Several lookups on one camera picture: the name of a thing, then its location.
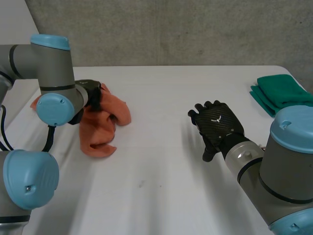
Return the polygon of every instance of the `gray concrete wall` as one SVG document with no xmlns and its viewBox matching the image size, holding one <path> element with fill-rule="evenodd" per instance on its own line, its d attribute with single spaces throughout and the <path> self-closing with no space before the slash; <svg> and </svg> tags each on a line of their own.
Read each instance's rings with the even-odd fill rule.
<svg viewBox="0 0 313 235">
<path fill-rule="evenodd" d="M 75 66 L 280 65 L 313 92 L 312 0 L 26 0 Z"/>
</svg>

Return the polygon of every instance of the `green towel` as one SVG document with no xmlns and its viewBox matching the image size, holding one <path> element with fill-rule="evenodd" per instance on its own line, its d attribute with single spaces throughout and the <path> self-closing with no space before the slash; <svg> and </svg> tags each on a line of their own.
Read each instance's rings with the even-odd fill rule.
<svg viewBox="0 0 313 235">
<path fill-rule="evenodd" d="M 313 107 L 313 95 L 302 89 L 287 74 L 258 78 L 258 86 L 252 86 L 250 94 L 271 116 L 282 108 L 293 105 Z"/>
</svg>

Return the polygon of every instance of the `wall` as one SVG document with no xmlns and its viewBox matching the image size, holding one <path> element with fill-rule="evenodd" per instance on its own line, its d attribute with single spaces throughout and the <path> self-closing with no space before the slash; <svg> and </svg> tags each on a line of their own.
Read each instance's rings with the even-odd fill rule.
<svg viewBox="0 0 313 235">
<path fill-rule="evenodd" d="M 311 0 L 26 0 L 75 66 L 280 65 L 313 92 Z"/>
<path fill-rule="evenodd" d="M 23 0 L 1 0 L 0 30 L 0 45 L 29 44 L 30 36 L 38 33 Z M 7 109 L 5 126 L 8 126 L 37 89 L 37 80 L 15 82 L 3 102 Z"/>
</svg>

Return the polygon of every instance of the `table surface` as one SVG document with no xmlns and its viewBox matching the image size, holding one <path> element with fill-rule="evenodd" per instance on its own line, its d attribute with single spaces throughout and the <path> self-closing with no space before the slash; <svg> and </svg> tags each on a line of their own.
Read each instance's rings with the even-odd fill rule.
<svg viewBox="0 0 313 235">
<path fill-rule="evenodd" d="M 79 149 L 78 125 L 58 127 L 51 154 L 61 175 L 55 196 L 32 212 L 24 235 L 270 235 L 219 154 L 204 144 L 187 112 L 196 103 L 229 105 L 246 136 L 265 145 L 273 119 L 250 96 L 278 66 L 80 67 L 75 79 L 105 83 L 127 102 L 132 123 L 117 127 L 116 152 L 93 159 Z M 7 129 L 15 148 L 41 150 L 47 127 L 30 108 Z"/>
</svg>

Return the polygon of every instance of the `light blue joint cap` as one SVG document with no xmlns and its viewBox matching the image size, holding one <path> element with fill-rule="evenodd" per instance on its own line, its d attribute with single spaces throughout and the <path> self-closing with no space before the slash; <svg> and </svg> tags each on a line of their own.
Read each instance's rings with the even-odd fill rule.
<svg viewBox="0 0 313 235">
<path fill-rule="evenodd" d="M 313 154 L 313 107 L 297 105 L 282 109 L 276 114 L 270 135 L 287 149 Z"/>
<path fill-rule="evenodd" d="M 4 160 L 3 181 L 11 200 L 24 210 L 32 210 L 53 197 L 59 166 L 49 153 L 14 150 Z"/>
<path fill-rule="evenodd" d="M 289 214 L 268 227 L 275 235 L 312 235 L 313 208 Z"/>
<path fill-rule="evenodd" d="M 71 121 L 75 115 L 72 102 L 57 93 L 41 96 L 36 105 L 38 117 L 50 126 L 62 126 Z"/>
<path fill-rule="evenodd" d="M 30 38 L 30 42 L 44 47 L 70 50 L 68 39 L 64 36 L 33 34 Z"/>
</svg>

